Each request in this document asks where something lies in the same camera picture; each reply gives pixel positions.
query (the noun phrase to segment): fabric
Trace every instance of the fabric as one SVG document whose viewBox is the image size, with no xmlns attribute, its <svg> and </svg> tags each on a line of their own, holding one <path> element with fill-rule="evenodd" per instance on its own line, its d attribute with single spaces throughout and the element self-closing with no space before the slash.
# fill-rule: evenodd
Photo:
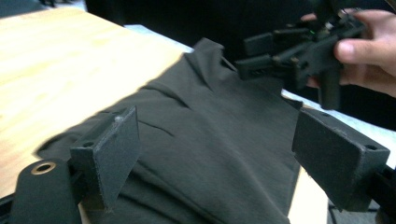
<svg viewBox="0 0 396 224">
<path fill-rule="evenodd" d="M 45 9 L 34 0 L 0 0 L 0 18 Z"/>
<path fill-rule="evenodd" d="M 232 63 L 246 58 L 245 38 L 283 29 L 313 11 L 309 0 L 89 0 L 87 5 L 89 11 L 111 21 L 122 17 L 123 24 L 143 24 L 188 46 L 209 38 L 225 47 L 225 58 Z M 113 5 L 123 10 L 112 10 Z M 392 11 L 384 0 L 357 0 L 356 6 Z M 103 7 L 106 13 L 91 7 Z M 317 89 L 297 90 L 294 85 L 285 89 L 318 102 Z M 396 99 L 384 93 L 358 86 L 341 88 L 341 113 L 396 130 L 395 110 Z"/>
<path fill-rule="evenodd" d="M 110 212 L 93 223 L 289 223 L 299 165 L 291 142 L 298 110 L 271 78 L 242 81 L 222 46 L 202 40 L 139 92 L 108 111 L 136 105 L 143 154 Z M 98 115 L 39 151 L 67 160 Z"/>
</svg>

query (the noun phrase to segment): hole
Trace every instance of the hole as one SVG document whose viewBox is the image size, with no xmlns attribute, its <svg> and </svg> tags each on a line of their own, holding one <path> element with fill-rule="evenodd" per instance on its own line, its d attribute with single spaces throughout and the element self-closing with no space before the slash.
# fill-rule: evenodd
<svg viewBox="0 0 396 224">
<path fill-rule="evenodd" d="M 49 164 L 44 164 L 44 165 L 37 167 L 37 171 L 44 172 L 44 171 L 48 170 L 49 168 L 50 168 Z"/>
<path fill-rule="evenodd" d="M 82 146 L 83 147 L 91 147 L 91 146 L 93 146 L 93 142 L 86 142 Z"/>
<path fill-rule="evenodd" d="M 305 70 L 308 67 L 309 67 L 309 63 L 308 62 L 303 62 L 303 64 L 301 64 L 301 70 Z"/>
<path fill-rule="evenodd" d="M 55 167 L 56 163 L 52 161 L 38 164 L 37 166 L 35 166 L 35 168 L 33 168 L 32 175 L 43 175 L 53 170 Z"/>
<path fill-rule="evenodd" d="M 367 147 L 368 149 L 371 149 L 371 150 L 376 150 L 376 149 L 378 149 L 377 147 L 372 146 L 372 145 L 366 145 L 366 147 Z"/>
</svg>

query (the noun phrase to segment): dark green cloth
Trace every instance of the dark green cloth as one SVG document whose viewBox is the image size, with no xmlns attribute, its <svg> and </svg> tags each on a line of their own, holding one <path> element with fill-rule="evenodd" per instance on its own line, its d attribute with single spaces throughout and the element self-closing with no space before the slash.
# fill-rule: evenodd
<svg viewBox="0 0 396 224">
<path fill-rule="evenodd" d="M 0 0 L 0 18 L 45 9 L 38 0 Z"/>
<path fill-rule="evenodd" d="M 107 109 L 137 106 L 143 154 L 116 207 L 89 217 L 94 223 L 289 223 L 298 110 L 281 88 L 277 79 L 240 80 L 222 46 L 201 41 Z M 55 137 L 38 154 L 68 159 L 70 145 L 98 120 Z"/>
</svg>

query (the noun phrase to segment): wooden table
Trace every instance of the wooden table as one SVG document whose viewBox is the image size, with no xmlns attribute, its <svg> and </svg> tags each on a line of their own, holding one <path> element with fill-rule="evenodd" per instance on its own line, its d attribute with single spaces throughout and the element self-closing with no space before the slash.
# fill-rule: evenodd
<svg viewBox="0 0 396 224">
<path fill-rule="evenodd" d="M 0 198 L 44 142 L 134 93 L 181 53 L 75 8 L 0 20 Z M 308 194 L 295 194 L 292 223 L 325 223 L 323 192 L 301 178 L 297 189 Z"/>
</svg>

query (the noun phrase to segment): black bracket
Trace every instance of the black bracket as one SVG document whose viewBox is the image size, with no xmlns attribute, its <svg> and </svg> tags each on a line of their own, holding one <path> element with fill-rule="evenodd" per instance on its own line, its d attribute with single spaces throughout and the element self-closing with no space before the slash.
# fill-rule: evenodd
<svg viewBox="0 0 396 224">
<path fill-rule="evenodd" d="M 373 199 L 396 220 L 396 171 L 386 165 L 386 147 L 326 113 L 303 108 L 292 150 L 338 209 L 367 212 Z"/>
<path fill-rule="evenodd" d="M 71 159 L 35 162 L 0 202 L 0 223 L 81 223 L 78 204 L 108 210 L 140 154 L 136 110 L 104 118 L 71 147 Z"/>
<path fill-rule="evenodd" d="M 333 48 L 340 39 L 359 37 L 364 30 L 364 24 L 348 14 L 324 25 L 320 21 L 302 21 L 246 39 L 249 58 L 235 62 L 235 66 L 242 79 L 281 77 L 297 89 L 305 87 L 309 77 L 317 77 L 320 105 L 337 109 L 343 65 L 334 57 Z"/>
</svg>

